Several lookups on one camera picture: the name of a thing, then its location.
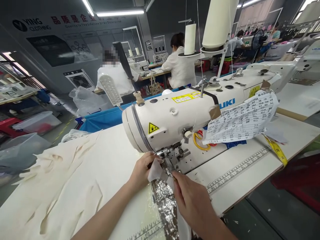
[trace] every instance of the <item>dark hair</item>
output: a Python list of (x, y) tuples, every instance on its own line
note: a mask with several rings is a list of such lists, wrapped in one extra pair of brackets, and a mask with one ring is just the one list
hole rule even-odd
[(112, 50), (104, 50), (103, 61), (104, 62), (116, 62), (117, 58), (112, 53)]
[(240, 36), (243, 36), (243, 35), (244, 35), (243, 30), (240, 30), (240, 31), (237, 33), (237, 37), (240, 37)]
[(176, 33), (175, 35), (172, 36), (171, 41), (170, 41), (170, 46), (171, 48), (173, 46), (175, 47), (183, 47), (184, 45), (184, 34), (183, 33)]

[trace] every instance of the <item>company logo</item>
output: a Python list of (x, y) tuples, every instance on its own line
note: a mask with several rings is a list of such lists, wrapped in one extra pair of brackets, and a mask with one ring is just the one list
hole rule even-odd
[(27, 26), (23, 23), (20, 22), (19, 20), (13, 20), (12, 24), (14, 25), (14, 27), (22, 32), (26, 32), (28, 31)]
[(223, 104), (220, 103), (219, 106), (220, 106), (220, 109), (222, 109), (235, 103), (236, 103), (236, 99), (233, 98), (233, 99), (230, 99), (229, 101), (225, 101)]
[(12, 21), (14, 27), (22, 32), (26, 32), (28, 31), (28, 29), (30, 31), (42, 31), (51, 29), (49, 25), (42, 25), (42, 21), (39, 18), (27, 18), (23, 19), (22, 21), (25, 22), (27, 25), (19, 20)]

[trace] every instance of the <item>person's left hand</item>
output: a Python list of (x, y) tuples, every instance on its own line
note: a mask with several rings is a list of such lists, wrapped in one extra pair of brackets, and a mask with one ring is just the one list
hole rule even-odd
[(136, 162), (128, 181), (128, 184), (134, 193), (139, 192), (142, 188), (148, 185), (148, 175), (150, 171), (150, 169), (148, 169), (148, 165), (152, 163), (154, 159), (158, 159), (160, 161), (153, 152), (147, 152)]

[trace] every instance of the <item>hand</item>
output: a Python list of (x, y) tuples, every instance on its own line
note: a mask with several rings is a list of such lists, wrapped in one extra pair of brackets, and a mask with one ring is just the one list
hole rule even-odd
[(134, 191), (134, 194), (139, 192), (146, 185), (148, 185), (148, 175), (150, 171), (150, 169), (148, 169), (148, 165), (152, 163), (155, 158), (159, 159), (157, 158), (157, 156), (154, 155), (153, 152), (147, 152), (136, 162), (131, 177), (128, 181), (128, 184), (130, 185), (130, 188)]
[(221, 221), (213, 210), (207, 189), (186, 175), (172, 172), (174, 196), (179, 210), (189, 226), (204, 240), (218, 239)]

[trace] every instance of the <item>air conditioner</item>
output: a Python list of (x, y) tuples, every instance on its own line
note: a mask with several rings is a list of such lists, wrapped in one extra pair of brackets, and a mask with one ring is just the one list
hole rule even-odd
[(96, 87), (83, 69), (63, 73), (63, 75), (75, 86), (84, 87), (93, 91)]

